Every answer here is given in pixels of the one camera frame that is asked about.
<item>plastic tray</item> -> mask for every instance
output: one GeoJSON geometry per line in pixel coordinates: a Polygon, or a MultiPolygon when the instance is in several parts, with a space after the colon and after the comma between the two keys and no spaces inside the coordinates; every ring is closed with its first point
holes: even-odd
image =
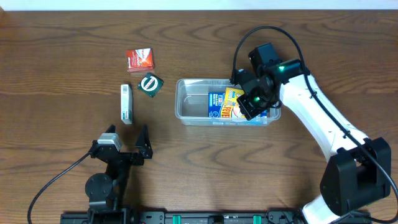
{"type": "Polygon", "coordinates": [[[267,126],[280,118],[280,108],[271,108],[266,118],[211,118],[208,117],[208,94],[225,92],[227,87],[239,88],[228,79],[187,78],[177,82],[175,91],[175,115],[185,125],[202,126],[267,126]]]}

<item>red box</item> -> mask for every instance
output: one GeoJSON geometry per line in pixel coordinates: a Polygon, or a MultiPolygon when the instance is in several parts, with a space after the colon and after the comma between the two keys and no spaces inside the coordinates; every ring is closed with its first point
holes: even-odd
{"type": "Polygon", "coordinates": [[[128,72],[148,71],[154,69],[152,49],[128,50],[128,72]]]}

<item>label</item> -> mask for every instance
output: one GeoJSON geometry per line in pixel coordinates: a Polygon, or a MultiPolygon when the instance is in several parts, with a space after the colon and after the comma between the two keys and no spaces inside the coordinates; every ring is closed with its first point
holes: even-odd
{"type": "Polygon", "coordinates": [[[221,109],[221,117],[222,118],[244,118],[244,116],[241,113],[241,110],[239,107],[235,106],[223,106],[223,109],[221,109]]]}
{"type": "Polygon", "coordinates": [[[209,117],[219,118],[225,93],[209,93],[209,117]]]}
{"type": "Polygon", "coordinates": [[[238,103],[236,102],[236,99],[240,97],[241,95],[244,94],[243,90],[235,89],[235,88],[230,88],[227,87],[225,90],[226,97],[224,100],[224,106],[235,106],[238,103]]]}
{"type": "Polygon", "coordinates": [[[132,123],[132,91],[129,85],[121,85],[121,119],[125,124],[132,123]]]}
{"type": "Polygon", "coordinates": [[[147,77],[144,77],[141,81],[141,87],[145,91],[154,91],[157,88],[157,79],[153,76],[150,76],[150,80],[145,84],[145,82],[148,80],[147,77]]]}
{"type": "Polygon", "coordinates": [[[126,52],[128,71],[145,71],[154,69],[154,61],[152,59],[152,49],[128,50],[126,52]]]}

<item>small white box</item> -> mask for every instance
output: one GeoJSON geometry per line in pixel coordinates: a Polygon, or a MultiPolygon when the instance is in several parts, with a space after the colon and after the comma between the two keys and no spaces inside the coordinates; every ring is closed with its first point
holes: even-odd
{"type": "Polygon", "coordinates": [[[121,119],[124,124],[132,124],[132,90],[128,84],[120,86],[121,119]]]}

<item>wood grain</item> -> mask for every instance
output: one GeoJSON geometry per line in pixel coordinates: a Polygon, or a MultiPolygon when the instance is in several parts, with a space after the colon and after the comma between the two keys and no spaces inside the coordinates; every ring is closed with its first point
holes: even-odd
{"type": "MultiPolygon", "coordinates": [[[[0,223],[26,223],[28,206],[53,176],[87,152],[110,124],[131,149],[148,124],[154,158],[135,167],[125,203],[175,210],[297,207],[319,194],[326,167],[317,143],[287,108],[265,128],[184,126],[174,115],[181,78],[229,78],[233,52],[250,29],[273,25],[300,44],[307,66],[337,108],[370,138],[393,149],[398,178],[397,11],[10,12],[0,23],[0,223]],[[119,117],[119,86],[136,83],[127,49],[152,47],[165,85],[155,98],[134,89],[134,126],[119,117]]],[[[258,32],[247,53],[272,42],[297,56],[276,32],[258,32]]],[[[104,172],[87,159],[37,201],[34,223],[85,211],[87,178],[104,172]]],[[[367,207],[396,212],[393,196],[367,207]]]]}

